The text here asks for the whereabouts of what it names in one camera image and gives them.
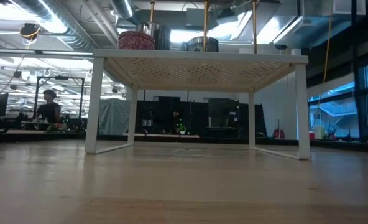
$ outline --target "computer monitor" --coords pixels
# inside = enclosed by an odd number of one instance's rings
[[[0,94],[0,117],[6,115],[8,99],[9,99],[9,93]]]

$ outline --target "stainless steel pot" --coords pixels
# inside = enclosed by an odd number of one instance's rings
[[[170,29],[157,22],[143,22],[136,31],[150,35],[155,39],[155,50],[170,50]]]
[[[206,51],[219,52],[219,41],[208,37]],[[203,51],[203,37],[194,37],[186,43],[186,51]]]

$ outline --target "brass pole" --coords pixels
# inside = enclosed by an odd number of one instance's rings
[[[205,0],[205,17],[203,19],[203,51],[206,51],[206,46],[208,42],[208,37],[206,33],[208,32],[208,8],[209,8],[209,0]]]
[[[256,1],[252,0],[253,11],[253,53],[257,54]]]
[[[150,18],[151,22],[154,21],[154,7],[155,7],[155,2],[154,0],[151,0],[151,18]]]

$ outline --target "perforated shelf top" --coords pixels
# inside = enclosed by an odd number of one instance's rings
[[[161,50],[96,49],[105,68],[126,85],[146,90],[247,92],[288,75],[306,56]]]

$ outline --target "shelving unit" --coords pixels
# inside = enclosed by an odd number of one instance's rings
[[[292,55],[266,55],[95,49],[86,153],[98,154],[133,145],[138,89],[186,90],[248,93],[249,147],[294,159],[308,159],[310,142],[305,69],[308,58],[301,56],[299,52],[293,50]],[[92,127],[98,125],[104,68],[113,71],[112,75],[131,88],[132,98],[127,144],[97,149],[97,129]],[[292,72],[296,73],[299,133],[297,156],[255,146],[254,93]]]

